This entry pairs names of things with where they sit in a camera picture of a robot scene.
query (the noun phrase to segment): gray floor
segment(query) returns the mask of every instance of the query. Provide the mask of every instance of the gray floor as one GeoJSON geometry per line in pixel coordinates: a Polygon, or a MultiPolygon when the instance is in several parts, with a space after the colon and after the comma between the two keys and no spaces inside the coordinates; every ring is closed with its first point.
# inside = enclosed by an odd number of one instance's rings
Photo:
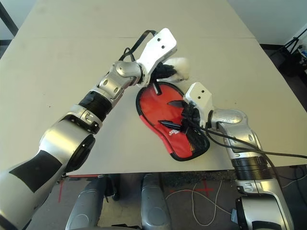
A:
{"type": "MultiPolygon", "coordinates": [[[[294,169],[289,167],[278,168],[279,174],[294,178],[294,169]]],[[[121,176],[121,199],[117,202],[109,199],[109,203],[104,201],[102,215],[99,220],[99,226],[110,226],[112,224],[127,224],[128,226],[141,225],[141,179],[143,173],[128,173],[121,176]]],[[[290,182],[283,179],[282,185],[290,182]]],[[[62,186],[62,194],[59,202],[60,185],[57,184],[53,188],[49,198],[45,204],[35,214],[30,223],[28,230],[55,230],[65,229],[65,225],[78,194],[89,183],[86,179],[70,180],[65,179],[62,186]]],[[[220,181],[199,181],[196,189],[200,189],[200,193],[208,196],[211,200],[215,199],[220,181]]],[[[181,186],[171,187],[164,185],[165,196],[181,189],[192,189],[193,184],[182,184],[181,186]]],[[[304,195],[307,196],[307,177],[299,181],[299,186],[304,195]]],[[[284,196],[288,203],[292,214],[295,229],[305,229],[307,225],[306,213],[307,207],[304,206],[301,196],[298,193],[296,182],[286,187],[284,196]]],[[[231,212],[235,208],[235,199],[240,197],[236,190],[234,180],[223,180],[220,193],[218,195],[217,204],[225,210],[231,212]]],[[[208,223],[214,211],[214,206],[206,199],[199,195],[194,195],[195,215],[202,224],[208,223]]],[[[171,195],[167,204],[172,218],[173,229],[175,230],[201,230],[205,227],[199,226],[192,215],[191,192],[183,191],[171,195]]],[[[214,222],[206,227],[208,230],[236,230],[237,225],[230,220],[230,215],[217,209],[214,222]]]]}

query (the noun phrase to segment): black joint band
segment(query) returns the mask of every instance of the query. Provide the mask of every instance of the black joint band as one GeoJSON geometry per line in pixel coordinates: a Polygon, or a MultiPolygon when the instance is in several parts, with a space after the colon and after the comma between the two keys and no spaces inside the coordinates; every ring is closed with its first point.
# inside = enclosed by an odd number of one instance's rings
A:
{"type": "Polygon", "coordinates": [[[231,160],[238,180],[267,180],[272,179],[264,157],[246,157],[231,160]]]}
{"type": "Polygon", "coordinates": [[[106,118],[106,115],[111,111],[112,104],[107,98],[95,91],[90,91],[79,103],[79,105],[90,110],[101,121],[106,118]]]}

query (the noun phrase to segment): wall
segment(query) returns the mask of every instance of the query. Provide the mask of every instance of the wall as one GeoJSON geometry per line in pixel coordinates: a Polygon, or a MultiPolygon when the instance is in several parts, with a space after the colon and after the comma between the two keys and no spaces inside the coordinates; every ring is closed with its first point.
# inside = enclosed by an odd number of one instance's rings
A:
{"type": "Polygon", "coordinates": [[[228,0],[261,44],[283,45],[307,23],[307,0],[228,0]]]}
{"type": "MultiPolygon", "coordinates": [[[[36,0],[0,0],[19,28],[36,0]]],[[[307,24],[307,0],[228,0],[259,43],[283,45],[307,24]]],[[[0,20],[0,39],[13,36],[0,20]]]]}
{"type": "MultiPolygon", "coordinates": [[[[19,28],[28,13],[31,11],[36,0],[0,0],[10,17],[19,28]]],[[[0,19],[0,39],[12,39],[13,35],[0,19]]]]}

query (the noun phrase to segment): black mesh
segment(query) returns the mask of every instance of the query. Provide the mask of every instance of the black mesh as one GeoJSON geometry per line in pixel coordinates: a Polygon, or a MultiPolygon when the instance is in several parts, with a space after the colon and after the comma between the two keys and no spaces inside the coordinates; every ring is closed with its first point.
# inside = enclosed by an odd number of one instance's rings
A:
{"type": "Polygon", "coordinates": [[[186,132],[190,144],[190,150],[193,155],[201,155],[210,147],[210,142],[204,133],[197,131],[196,129],[189,127],[186,132]]]}

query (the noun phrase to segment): robotic hand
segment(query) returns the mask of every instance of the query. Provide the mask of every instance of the robotic hand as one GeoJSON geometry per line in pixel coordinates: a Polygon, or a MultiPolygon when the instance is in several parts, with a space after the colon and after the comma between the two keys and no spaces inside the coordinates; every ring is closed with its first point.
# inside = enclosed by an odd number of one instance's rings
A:
{"type": "MultiPolygon", "coordinates": [[[[256,133],[248,126],[248,118],[239,110],[214,109],[211,93],[199,82],[192,84],[184,100],[200,113],[199,126],[235,137],[261,150],[256,133]]],[[[224,138],[231,147],[250,146],[224,138]]],[[[293,230],[293,222],[278,181],[272,177],[263,154],[227,148],[235,168],[238,192],[236,200],[238,224],[242,230],[293,230]]]]}
{"type": "Polygon", "coordinates": [[[117,61],[88,94],[49,128],[29,161],[0,174],[0,229],[23,229],[47,199],[53,185],[67,172],[77,170],[87,159],[106,115],[135,84],[147,86],[158,63],[177,50],[168,29],[161,30],[146,45],[135,62],[117,61]]]}

